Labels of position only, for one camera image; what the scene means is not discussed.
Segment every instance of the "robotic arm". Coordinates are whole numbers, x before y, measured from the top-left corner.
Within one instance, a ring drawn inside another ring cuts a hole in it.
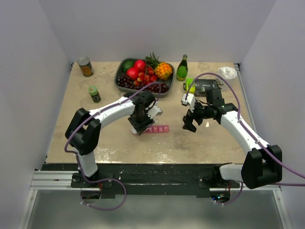
[[[206,92],[206,105],[197,101],[193,94],[186,94],[181,99],[182,105],[189,105],[190,109],[183,117],[183,129],[196,132],[193,120],[201,125],[204,119],[212,118],[227,129],[235,138],[243,151],[247,153],[243,165],[224,164],[216,166],[209,182],[221,183],[224,180],[235,180],[244,182],[248,188],[253,189],[264,185],[279,182],[282,179],[282,168],[277,164],[258,144],[247,131],[240,125],[237,118],[237,108],[233,104],[225,104],[220,89]],[[270,146],[260,138],[254,130],[243,122],[247,129],[260,139],[263,144],[276,158],[282,161],[282,150],[279,146]]]
[[[144,91],[122,103],[131,95],[132,93],[127,93],[118,101],[95,110],[86,111],[81,108],[76,111],[65,133],[67,139],[84,120],[98,111],[109,107],[109,109],[91,119],[86,124],[87,128],[82,127],[71,140],[71,146],[79,153],[78,158],[86,177],[92,177],[98,171],[94,158],[94,149],[98,144],[100,131],[105,126],[122,117],[130,116],[128,120],[132,125],[132,132],[140,135],[149,126],[154,124],[153,117],[162,114],[162,110],[155,105],[155,97],[150,92]]]

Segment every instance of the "glass bottle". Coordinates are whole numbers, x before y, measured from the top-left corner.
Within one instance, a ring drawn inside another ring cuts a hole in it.
[[[187,68],[187,55],[183,55],[182,61],[180,62],[177,69],[177,79],[183,81],[186,79],[188,68]]]

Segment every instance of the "white cup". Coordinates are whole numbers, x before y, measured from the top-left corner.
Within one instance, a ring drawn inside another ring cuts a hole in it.
[[[221,75],[230,86],[234,85],[237,78],[237,71],[234,68],[221,67],[218,69],[218,74]],[[230,89],[222,79],[219,79],[219,82],[218,87],[221,88],[222,91],[228,91]]]

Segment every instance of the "black tray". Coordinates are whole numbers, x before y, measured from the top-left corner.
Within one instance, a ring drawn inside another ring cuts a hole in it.
[[[125,60],[123,60],[118,68],[118,70],[116,71],[116,74],[115,74],[115,78],[114,78],[114,85],[121,91],[121,92],[136,92],[137,90],[134,90],[134,89],[129,89],[129,88],[125,88],[125,87],[120,87],[117,85],[117,79],[119,78],[119,76],[125,74],[122,70],[122,66],[124,63],[126,63],[127,61],[132,61],[132,62],[136,62],[138,59],[135,59],[135,58],[127,58]],[[172,87],[173,87],[173,82],[174,82],[174,78],[173,76],[175,75],[175,69],[173,68],[173,66],[169,63],[169,65],[172,67],[173,69],[173,73],[172,75],[170,75],[170,77],[167,79],[167,80],[157,80],[158,82],[161,82],[161,83],[166,83],[167,86],[169,86],[169,90],[168,92],[166,93],[163,93],[163,94],[158,94],[158,93],[152,93],[154,95],[155,98],[164,98],[168,95],[168,93],[171,91]]]

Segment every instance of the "white wall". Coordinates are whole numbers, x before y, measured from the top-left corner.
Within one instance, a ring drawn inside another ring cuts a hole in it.
[[[37,0],[1,1],[0,31],[0,228],[14,229],[70,69]]]
[[[242,62],[258,133],[283,151],[283,162],[305,174],[305,4],[278,0]],[[283,170],[283,181],[305,183]],[[283,187],[295,229],[305,224],[304,188]]]
[[[70,60],[241,62],[275,0],[39,0]]]

